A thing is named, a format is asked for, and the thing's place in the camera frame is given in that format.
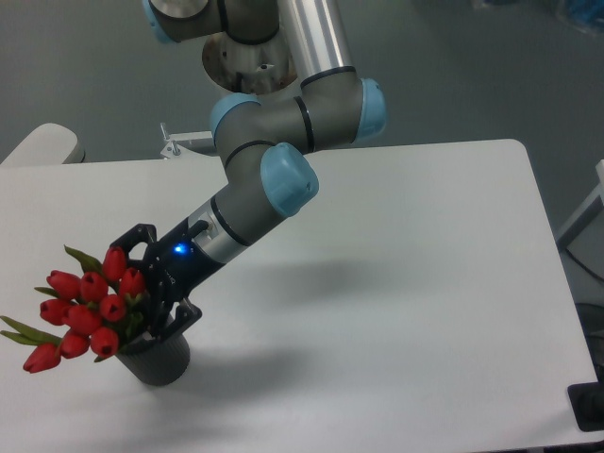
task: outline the light blue joint cap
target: light blue joint cap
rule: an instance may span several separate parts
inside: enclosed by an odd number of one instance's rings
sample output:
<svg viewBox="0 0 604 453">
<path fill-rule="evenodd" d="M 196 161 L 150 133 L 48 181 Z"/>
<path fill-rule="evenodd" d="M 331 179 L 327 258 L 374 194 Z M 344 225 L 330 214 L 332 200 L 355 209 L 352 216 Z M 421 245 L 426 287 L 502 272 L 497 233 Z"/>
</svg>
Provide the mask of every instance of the light blue joint cap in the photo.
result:
<svg viewBox="0 0 604 453">
<path fill-rule="evenodd" d="M 147 16 L 147 21 L 149 21 L 151 28 L 153 28 L 153 33 L 155 34 L 155 37 L 157 38 L 157 40 L 163 44 L 176 42 L 172 38 L 170 38 L 168 35 L 166 35 L 166 32 L 163 31 L 163 28 L 161 28 L 161 26 L 159 25 L 158 19 L 155 17 L 155 14 L 154 14 L 153 10 L 151 9 L 149 0 L 143 0 L 143 9 L 144 9 L 144 15 Z"/>
<path fill-rule="evenodd" d="M 362 111 L 357 140 L 370 139 L 380 134 L 388 123 L 384 93 L 373 78 L 362 78 Z"/>
<path fill-rule="evenodd" d="M 268 201 L 283 217 L 292 217 L 319 192 L 319 178 L 304 156 L 289 143 L 268 148 L 260 163 Z"/>
<path fill-rule="evenodd" d="M 258 97 L 253 94 L 235 92 L 227 97 L 223 97 L 214 105 L 210 113 L 210 128 L 211 135 L 214 138 L 214 143 L 216 143 L 216 129 L 218 128 L 218 125 L 220 125 L 220 122 L 223 120 L 223 118 L 231 110 L 246 102 L 254 102 L 256 104 L 260 103 Z"/>
</svg>

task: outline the tulip bouquet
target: tulip bouquet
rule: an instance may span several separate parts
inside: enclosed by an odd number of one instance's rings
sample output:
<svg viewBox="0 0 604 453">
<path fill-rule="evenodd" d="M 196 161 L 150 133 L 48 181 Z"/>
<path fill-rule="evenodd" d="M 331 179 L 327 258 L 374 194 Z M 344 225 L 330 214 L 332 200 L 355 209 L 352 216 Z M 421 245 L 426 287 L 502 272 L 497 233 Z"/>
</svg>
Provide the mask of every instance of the tulip bouquet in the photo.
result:
<svg viewBox="0 0 604 453">
<path fill-rule="evenodd" d="M 29 373 L 54 368 L 61 359 L 79 357 L 89 349 L 97 355 L 95 361 L 107 359 L 140 336 L 148 324 L 142 310 L 148 297 L 143 274 L 127 267 L 120 247 L 111 247 L 102 263 L 67 246 L 65 251 L 79 261 L 84 275 L 52 271 L 46 279 L 50 287 L 35 290 L 52 297 L 40 304 L 40 317 L 53 326 L 67 326 L 67 332 L 58 337 L 0 316 L 15 330 L 0 334 L 36 346 L 23 366 Z"/>
</svg>

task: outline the metal bracket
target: metal bracket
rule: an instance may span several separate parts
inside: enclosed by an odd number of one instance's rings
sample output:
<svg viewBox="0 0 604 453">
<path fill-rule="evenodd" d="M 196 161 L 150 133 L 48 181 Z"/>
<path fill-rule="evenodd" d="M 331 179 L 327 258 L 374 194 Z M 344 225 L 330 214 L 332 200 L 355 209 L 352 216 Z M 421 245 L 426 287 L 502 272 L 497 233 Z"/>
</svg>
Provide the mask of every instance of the metal bracket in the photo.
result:
<svg viewBox="0 0 604 453">
<path fill-rule="evenodd" d="M 604 160 L 596 166 L 599 184 L 556 233 L 556 245 L 564 250 L 604 210 Z"/>
<path fill-rule="evenodd" d="M 191 234 L 198 234 L 199 228 L 206 227 L 208 227 L 208 223 L 201 222 L 197 229 L 191 231 Z M 144 257 L 142 260 L 132 260 L 129 253 L 139 243 L 147 244 Z M 111 246 L 121 247 L 126 253 L 128 266 L 135 267 L 143 272 L 147 291 L 149 292 L 147 307 L 144 308 L 143 314 L 148 317 L 151 323 L 150 333 L 155 338 L 164 341 L 173 335 L 182 333 L 201 318 L 201 310 L 192 304 L 186 296 L 180 300 L 165 298 L 168 285 L 163 279 L 161 268 L 158 268 L 158 265 L 160 266 L 159 255 L 155 253 L 158 247 L 160 248 L 160 244 L 161 241 L 158 242 L 157 240 L 157 230 L 153 225 L 137 224 L 115 240 Z M 175 319 L 166 325 L 175 303 L 178 304 Z"/>
<path fill-rule="evenodd" d="M 163 136 L 164 146 L 161 155 L 166 159 L 185 157 L 191 154 L 204 156 L 218 156 L 214 146 L 211 132 L 187 132 L 184 134 L 170 134 L 165 123 L 159 124 Z"/>
</svg>

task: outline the red tulip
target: red tulip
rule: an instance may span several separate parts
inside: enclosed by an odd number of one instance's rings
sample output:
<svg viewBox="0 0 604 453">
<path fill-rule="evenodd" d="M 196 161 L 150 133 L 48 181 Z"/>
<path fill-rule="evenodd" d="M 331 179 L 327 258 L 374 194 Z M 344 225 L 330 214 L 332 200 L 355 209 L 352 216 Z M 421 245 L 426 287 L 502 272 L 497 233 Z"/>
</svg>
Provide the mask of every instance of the red tulip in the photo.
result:
<svg viewBox="0 0 604 453">
<path fill-rule="evenodd" d="M 88 336 L 101 327 L 103 318 L 98 311 L 92 311 L 85 305 L 75 305 L 65 312 L 63 324 L 71 327 L 75 333 Z"/>
<path fill-rule="evenodd" d="M 117 352 L 119 338 L 109 327 L 98 328 L 91 337 L 91 349 L 94 354 L 106 359 Z"/>
<path fill-rule="evenodd" d="M 79 277 L 66 272 L 53 271 L 46 281 L 59 293 L 64 300 L 77 299 L 79 297 Z"/>
<path fill-rule="evenodd" d="M 144 290 L 144 277 L 141 271 L 133 267 L 127 269 L 120 282 L 119 295 L 124 297 L 126 294 L 130 294 L 130 296 L 136 297 L 140 293 L 144 293 Z"/>
<path fill-rule="evenodd" d="M 115 323 L 122 319 L 126 314 L 126 302 L 117 294 L 110 294 L 101 300 L 98 307 L 101 316 L 111 323 Z"/>
<path fill-rule="evenodd" d="M 57 347 L 51 343 L 40 344 L 27 358 L 23 369 L 29 373 L 38 373 L 50 370 L 60 363 L 60 354 Z"/>
<path fill-rule="evenodd" d="M 69 330 L 60 342 L 60 355 L 65 359 L 73 359 L 88 351 L 90 344 L 88 337 L 82 337 L 73 330 Z"/>
<path fill-rule="evenodd" d="M 103 261 L 103 274 L 109 281 L 118 281 L 126 271 L 126 254 L 120 247 L 111 247 Z"/>
<path fill-rule="evenodd" d="M 107 295 L 109 286 L 103 276 L 96 272 L 87 272 L 82 277 L 80 292 L 86 302 L 100 302 Z"/>
<path fill-rule="evenodd" d="M 54 326 L 62 326 L 63 314 L 71 306 L 66 300 L 46 300 L 40 304 L 40 317 Z"/>
</svg>

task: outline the gray joint housing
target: gray joint housing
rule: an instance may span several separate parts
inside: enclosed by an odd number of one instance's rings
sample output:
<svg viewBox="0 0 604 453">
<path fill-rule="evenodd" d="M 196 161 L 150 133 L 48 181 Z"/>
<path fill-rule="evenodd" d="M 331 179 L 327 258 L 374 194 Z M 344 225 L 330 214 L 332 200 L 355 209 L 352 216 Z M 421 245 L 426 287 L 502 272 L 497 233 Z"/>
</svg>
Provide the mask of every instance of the gray joint housing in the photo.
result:
<svg viewBox="0 0 604 453">
<path fill-rule="evenodd" d="M 161 29 L 175 42 L 225 31 L 236 42 L 269 41 L 279 29 L 277 0 L 209 0 L 192 17 L 171 17 L 160 11 L 162 0 L 150 0 Z"/>
<path fill-rule="evenodd" d="M 214 138 L 229 181 L 241 170 L 237 163 L 247 143 L 290 143 L 302 154 L 355 141 L 363 93 L 350 68 L 325 75 L 302 89 L 302 96 L 273 105 L 246 103 L 226 115 Z"/>
<path fill-rule="evenodd" d="M 298 99 L 267 106 L 246 102 L 225 115 L 214 139 L 228 184 L 215 200 L 237 236 L 252 244 L 284 220 L 262 188 L 260 162 L 266 150 L 285 142 L 308 154 L 352 143 L 362 101 L 361 81 L 345 68 L 307 83 Z"/>
</svg>

